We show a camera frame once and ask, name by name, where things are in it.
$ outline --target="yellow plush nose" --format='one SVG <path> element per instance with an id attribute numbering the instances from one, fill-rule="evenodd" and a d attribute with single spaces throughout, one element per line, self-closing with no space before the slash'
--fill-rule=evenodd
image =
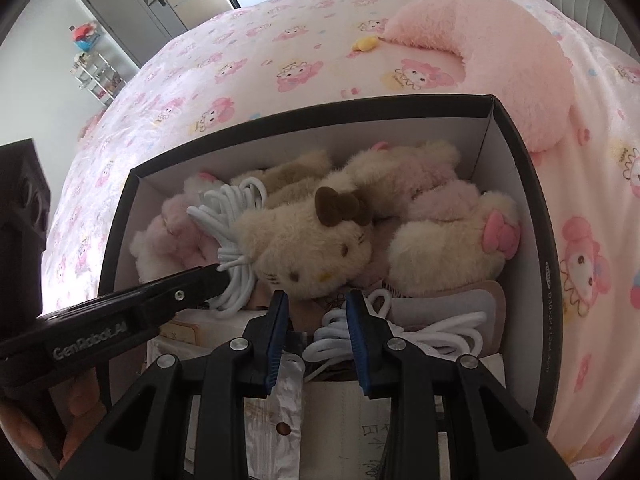
<path id="1" fill-rule="evenodd" d="M 320 276 L 318 276 L 318 281 L 320 283 L 324 283 L 330 280 L 332 277 L 333 275 L 330 272 L 323 272 L 322 274 L 320 274 Z"/>

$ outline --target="open cardboard box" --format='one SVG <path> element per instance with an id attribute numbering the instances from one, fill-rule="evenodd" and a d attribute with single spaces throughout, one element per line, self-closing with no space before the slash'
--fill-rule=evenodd
<path id="1" fill-rule="evenodd" d="M 182 190 L 209 171 L 228 181 L 324 148 L 335 164 L 386 140 L 412 145 L 445 139 L 462 154 L 462 179 L 501 190 L 518 203 L 522 241 L 498 279 L 506 297 L 500 348 L 507 389 L 543 431 L 551 419 L 561 359 L 558 258 L 542 190 L 516 128 L 493 96 L 422 94 L 351 100 L 284 112 L 231 126 L 163 153 L 131 170 L 111 227 L 99 293 L 138 282 L 129 244 Z"/>

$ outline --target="white rope bundle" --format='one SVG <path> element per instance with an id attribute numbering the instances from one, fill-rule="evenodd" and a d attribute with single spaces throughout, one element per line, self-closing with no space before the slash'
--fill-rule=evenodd
<path id="1" fill-rule="evenodd" d="M 373 310 L 372 303 L 377 298 L 383 298 L 384 303 L 380 311 Z M 386 319 L 391 309 L 391 293 L 379 288 L 365 298 L 367 310 L 372 316 Z M 314 342 L 302 352 L 302 358 L 309 363 L 326 362 L 305 381 L 310 381 L 329 366 L 342 361 L 353 359 L 351 339 L 347 326 L 346 302 L 342 308 L 334 308 L 322 318 L 322 327 L 314 333 Z M 417 332 L 405 332 L 401 326 L 387 321 L 392 334 L 401 337 L 420 348 L 425 354 L 455 361 L 459 356 L 471 354 L 478 356 L 482 351 L 482 335 L 475 328 L 486 321 L 485 312 L 471 312 L 460 316 L 453 316 L 433 323 Z M 466 336 L 473 341 L 473 348 L 469 347 Z"/>
<path id="2" fill-rule="evenodd" d="M 231 282 L 218 297 L 209 300 L 215 317 L 226 319 L 244 307 L 256 282 L 249 260 L 240 251 L 232 226 L 249 209 L 262 209 L 267 190 L 254 177 L 244 179 L 238 186 L 225 184 L 219 190 L 207 191 L 200 197 L 199 207 L 189 206 L 188 215 L 209 235 L 218 249 L 219 271 L 228 270 Z"/>

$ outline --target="brown bow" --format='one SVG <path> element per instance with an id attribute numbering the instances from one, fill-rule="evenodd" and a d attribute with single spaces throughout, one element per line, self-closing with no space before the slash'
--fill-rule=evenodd
<path id="1" fill-rule="evenodd" d="M 371 222 L 373 212 L 358 190 L 338 193 L 335 189 L 322 186 L 316 190 L 316 216 L 327 227 L 335 227 L 343 220 L 353 220 L 365 226 Z"/>

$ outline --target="yellow toy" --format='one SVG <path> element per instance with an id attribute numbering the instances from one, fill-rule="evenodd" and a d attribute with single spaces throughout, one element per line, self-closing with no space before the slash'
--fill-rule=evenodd
<path id="1" fill-rule="evenodd" d="M 360 38 L 358 41 L 356 41 L 351 47 L 351 50 L 368 52 L 369 50 L 373 50 L 374 48 L 376 48 L 379 44 L 380 40 L 377 36 L 367 36 L 366 38 Z"/>

